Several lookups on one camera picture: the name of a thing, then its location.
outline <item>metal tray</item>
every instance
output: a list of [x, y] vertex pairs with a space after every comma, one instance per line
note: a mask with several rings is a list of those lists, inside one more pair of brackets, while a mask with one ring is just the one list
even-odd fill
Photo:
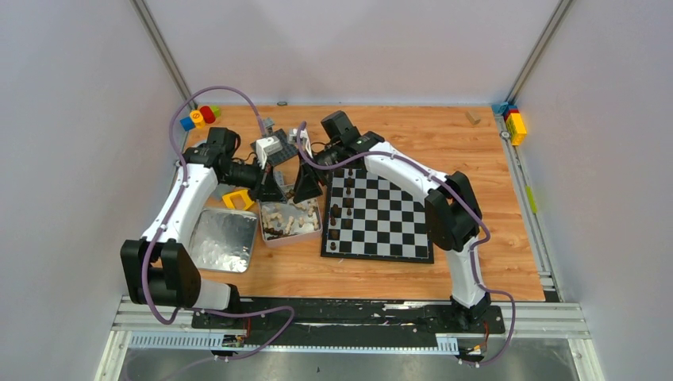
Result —
[[191, 236], [189, 255], [197, 268], [246, 272], [257, 234], [257, 214], [205, 208]]

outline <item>yellow handle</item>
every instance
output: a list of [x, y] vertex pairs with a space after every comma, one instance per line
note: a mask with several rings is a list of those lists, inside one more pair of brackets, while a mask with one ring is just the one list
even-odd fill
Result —
[[243, 207], [243, 210], [248, 210], [250, 209], [253, 205], [255, 205], [255, 202], [250, 199], [250, 196], [248, 195], [248, 190], [247, 189], [241, 189], [237, 190], [232, 193], [225, 194], [222, 196], [222, 201], [225, 202], [225, 205], [230, 208], [230, 209], [236, 209], [236, 206], [233, 204], [232, 198], [234, 197], [240, 197], [243, 199], [243, 203], [245, 204]]

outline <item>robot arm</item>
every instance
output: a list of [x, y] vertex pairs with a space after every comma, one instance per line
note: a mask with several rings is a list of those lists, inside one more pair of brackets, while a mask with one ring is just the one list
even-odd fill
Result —
[[[205, 144], [188, 148], [184, 154], [187, 162], [187, 179], [183, 171], [173, 185], [168, 199], [154, 222], [139, 240], [127, 240], [121, 247], [121, 262], [131, 300], [145, 304], [141, 268], [147, 251], [148, 239], [157, 229], [159, 235], [150, 256], [148, 285], [156, 305], [185, 308], [224, 310], [237, 298], [232, 285], [202, 279], [187, 253], [194, 226], [203, 205], [218, 183], [246, 187], [252, 199], [285, 202], [284, 193], [275, 181], [270, 164], [245, 164], [233, 159], [240, 145], [238, 134], [224, 128], [211, 128]], [[171, 219], [162, 225], [180, 187], [185, 184], [180, 200], [171, 213]], [[153, 267], [158, 259], [161, 267]]]
[[[479, 226], [458, 202], [452, 202], [454, 201], [452, 196], [443, 187], [431, 180], [431, 177], [444, 179], [472, 211], [482, 217], [467, 176], [459, 171], [452, 175], [434, 171], [398, 152], [392, 144], [376, 133], [367, 132], [361, 135], [343, 111], [329, 115], [322, 120], [321, 124], [330, 142], [323, 151], [313, 154], [314, 160], [320, 165], [337, 164], [362, 152], [390, 154], [390, 156], [365, 156], [349, 165], [364, 167], [369, 172], [390, 180], [413, 195], [414, 199], [423, 200], [428, 237], [446, 252], [453, 282], [452, 300], [464, 308], [468, 320], [475, 321], [480, 318], [490, 305], [490, 296], [478, 286], [472, 276], [469, 253], [470, 245], [477, 240]], [[430, 175], [424, 176], [414, 166], [396, 159], [398, 157], [407, 158]], [[321, 194], [318, 184], [325, 185], [329, 179], [328, 171], [317, 170], [306, 162], [302, 162], [298, 181], [295, 183], [294, 201], [318, 196]], [[477, 273], [480, 274], [479, 258], [475, 259], [477, 260]]]

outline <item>red toy block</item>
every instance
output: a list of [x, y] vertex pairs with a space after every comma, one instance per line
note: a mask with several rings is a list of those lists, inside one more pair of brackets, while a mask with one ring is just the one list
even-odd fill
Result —
[[203, 115], [203, 120], [206, 121], [206, 123], [210, 124], [215, 121], [215, 113], [210, 109], [209, 106], [203, 106], [200, 109], [201, 115]]

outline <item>wooden table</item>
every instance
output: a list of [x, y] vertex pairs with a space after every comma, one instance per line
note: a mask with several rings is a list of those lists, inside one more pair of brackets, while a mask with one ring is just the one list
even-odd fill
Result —
[[[521, 211], [502, 151], [500, 137], [488, 107], [470, 108], [481, 115], [471, 125], [461, 107], [391, 106], [262, 106], [262, 117], [271, 117], [275, 128], [297, 127], [308, 122], [312, 142], [327, 141], [320, 120], [336, 110], [345, 111], [361, 133], [374, 131], [400, 152], [438, 171], [462, 171], [469, 177], [493, 233], [479, 248], [487, 286], [510, 292], [517, 300], [544, 300], [540, 278], [530, 249]], [[237, 157], [245, 158], [249, 144], [260, 130], [247, 106], [224, 106], [212, 124], [235, 130], [242, 144]], [[194, 130], [187, 144], [205, 139], [207, 130]], [[287, 183], [297, 175], [298, 159], [277, 167]], [[324, 198], [319, 200], [321, 208]], [[224, 207], [209, 201], [208, 206]], [[257, 205], [251, 211], [257, 212]], [[238, 286], [244, 296], [323, 298], [448, 299], [451, 276], [444, 253], [435, 247], [435, 264], [406, 264], [381, 260], [340, 260], [320, 257], [320, 240], [271, 249], [261, 234], [252, 252], [250, 268], [243, 274], [202, 271], [203, 277]]]

